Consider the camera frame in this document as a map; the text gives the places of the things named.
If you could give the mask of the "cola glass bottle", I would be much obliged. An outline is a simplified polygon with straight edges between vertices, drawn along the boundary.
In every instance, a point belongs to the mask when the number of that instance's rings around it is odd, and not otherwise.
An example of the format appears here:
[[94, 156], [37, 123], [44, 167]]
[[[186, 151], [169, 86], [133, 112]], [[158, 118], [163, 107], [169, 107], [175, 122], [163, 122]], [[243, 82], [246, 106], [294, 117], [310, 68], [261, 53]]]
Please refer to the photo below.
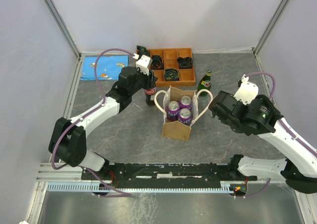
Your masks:
[[148, 106], [154, 106], [155, 102], [154, 102], [154, 97], [156, 94], [156, 87], [149, 89], [149, 90], [145, 90], [145, 96], [146, 96], [146, 104]]

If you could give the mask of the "purple soda can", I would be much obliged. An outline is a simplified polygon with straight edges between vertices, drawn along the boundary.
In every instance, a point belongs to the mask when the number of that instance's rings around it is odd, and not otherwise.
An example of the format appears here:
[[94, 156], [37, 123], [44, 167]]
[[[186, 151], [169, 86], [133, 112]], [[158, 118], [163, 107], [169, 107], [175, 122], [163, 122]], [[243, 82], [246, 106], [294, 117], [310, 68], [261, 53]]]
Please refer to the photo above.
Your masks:
[[180, 104], [177, 101], [170, 101], [167, 105], [167, 119], [177, 121], [180, 112]]
[[193, 106], [192, 98], [187, 95], [184, 95], [181, 97], [179, 104], [181, 109], [191, 110]]
[[192, 113], [189, 109], [183, 108], [178, 113], [178, 121], [185, 125], [190, 125], [192, 120]]

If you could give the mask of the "purple soda can front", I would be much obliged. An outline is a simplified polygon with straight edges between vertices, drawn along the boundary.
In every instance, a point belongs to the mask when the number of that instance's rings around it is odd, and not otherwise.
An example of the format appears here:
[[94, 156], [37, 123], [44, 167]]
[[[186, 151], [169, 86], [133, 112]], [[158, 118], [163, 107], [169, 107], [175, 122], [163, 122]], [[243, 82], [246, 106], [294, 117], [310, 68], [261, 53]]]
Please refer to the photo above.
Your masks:
[[192, 120], [192, 113], [189, 109], [183, 108], [178, 113], [178, 121], [185, 125], [190, 125]]

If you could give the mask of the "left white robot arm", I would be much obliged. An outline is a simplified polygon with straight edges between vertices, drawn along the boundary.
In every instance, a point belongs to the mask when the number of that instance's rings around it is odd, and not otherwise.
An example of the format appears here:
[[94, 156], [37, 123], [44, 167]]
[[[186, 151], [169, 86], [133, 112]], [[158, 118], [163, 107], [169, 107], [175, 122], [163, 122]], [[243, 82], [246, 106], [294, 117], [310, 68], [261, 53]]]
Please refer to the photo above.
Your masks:
[[109, 161], [87, 149], [88, 135], [126, 109], [136, 92], [154, 88], [156, 81], [151, 69], [145, 74], [140, 67], [123, 68], [118, 81], [100, 102], [72, 119], [61, 117], [56, 121], [48, 148], [52, 158], [59, 158], [71, 167], [91, 169], [98, 179], [107, 178]]

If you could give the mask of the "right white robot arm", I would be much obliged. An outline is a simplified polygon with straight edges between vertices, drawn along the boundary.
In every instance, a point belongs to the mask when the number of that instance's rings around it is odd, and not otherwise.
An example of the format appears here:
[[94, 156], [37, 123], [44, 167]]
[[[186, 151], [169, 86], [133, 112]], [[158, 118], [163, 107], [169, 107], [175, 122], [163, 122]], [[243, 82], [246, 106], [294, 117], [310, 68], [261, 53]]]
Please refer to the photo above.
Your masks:
[[234, 155], [227, 168], [231, 179], [255, 176], [284, 180], [298, 192], [316, 193], [317, 152], [291, 128], [269, 97], [257, 95], [245, 105], [232, 94], [220, 91], [209, 110], [234, 132], [256, 135], [285, 156], [280, 160], [266, 160]]

